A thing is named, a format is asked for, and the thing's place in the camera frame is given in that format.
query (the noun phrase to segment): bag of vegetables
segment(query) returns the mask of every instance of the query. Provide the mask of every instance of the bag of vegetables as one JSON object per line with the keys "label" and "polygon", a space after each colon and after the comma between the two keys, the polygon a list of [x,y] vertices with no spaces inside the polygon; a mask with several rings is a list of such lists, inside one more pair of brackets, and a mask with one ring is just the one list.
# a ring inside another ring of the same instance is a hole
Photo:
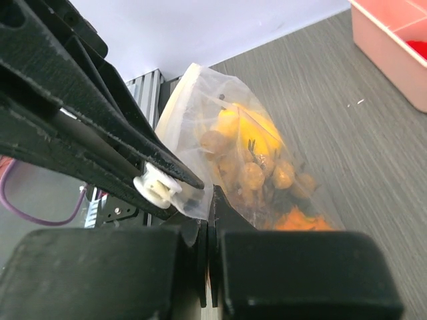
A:
{"label": "bag of vegetables", "polygon": [[191,65],[155,132],[205,183],[203,192],[181,183],[184,214],[207,219],[213,186],[220,185],[234,209],[258,229],[341,227],[334,208],[322,205],[318,180],[236,77]]}

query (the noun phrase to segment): yellow vegetable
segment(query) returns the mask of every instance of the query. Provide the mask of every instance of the yellow vegetable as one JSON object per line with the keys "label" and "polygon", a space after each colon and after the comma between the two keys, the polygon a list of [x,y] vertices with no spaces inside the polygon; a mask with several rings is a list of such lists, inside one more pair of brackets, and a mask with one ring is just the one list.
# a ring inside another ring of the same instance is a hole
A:
{"label": "yellow vegetable", "polygon": [[254,154],[274,157],[274,153],[280,153],[284,143],[279,131],[269,120],[244,108],[238,103],[233,103],[236,110],[222,110],[218,115],[218,123],[215,130],[224,136],[236,139],[239,136],[240,147],[248,148],[249,141],[255,141]]}

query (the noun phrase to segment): red object in bin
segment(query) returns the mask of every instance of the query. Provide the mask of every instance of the red object in bin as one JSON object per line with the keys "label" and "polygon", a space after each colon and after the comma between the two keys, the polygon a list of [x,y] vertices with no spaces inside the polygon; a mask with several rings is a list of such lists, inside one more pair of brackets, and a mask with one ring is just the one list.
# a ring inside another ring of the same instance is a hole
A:
{"label": "red object in bin", "polygon": [[424,41],[408,41],[406,42],[413,50],[418,52],[421,57],[427,60],[427,42]]}

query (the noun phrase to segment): transparent plastic bag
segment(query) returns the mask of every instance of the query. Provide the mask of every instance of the transparent plastic bag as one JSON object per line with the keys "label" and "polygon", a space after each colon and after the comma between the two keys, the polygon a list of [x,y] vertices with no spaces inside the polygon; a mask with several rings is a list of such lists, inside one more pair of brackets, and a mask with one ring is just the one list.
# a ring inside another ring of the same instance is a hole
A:
{"label": "transparent plastic bag", "polygon": [[219,185],[258,229],[341,228],[332,206],[325,209],[320,199],[325,193],[318,180],[238,78],[191,65],[155,132],[205,183],[201,193],[183,186],[184,214],[207,219],[213,185]]}

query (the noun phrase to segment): wooden table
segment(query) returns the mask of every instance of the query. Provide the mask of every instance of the wooden table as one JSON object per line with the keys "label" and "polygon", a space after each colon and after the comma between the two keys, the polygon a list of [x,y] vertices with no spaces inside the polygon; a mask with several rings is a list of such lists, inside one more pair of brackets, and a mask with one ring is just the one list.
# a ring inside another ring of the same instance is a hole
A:
{"label": "wooden table", "polygon": [[427,319],[427,115],[353,44],[350,12],[213,68],[256,94],[345,227],[375,238],[405,319]]}

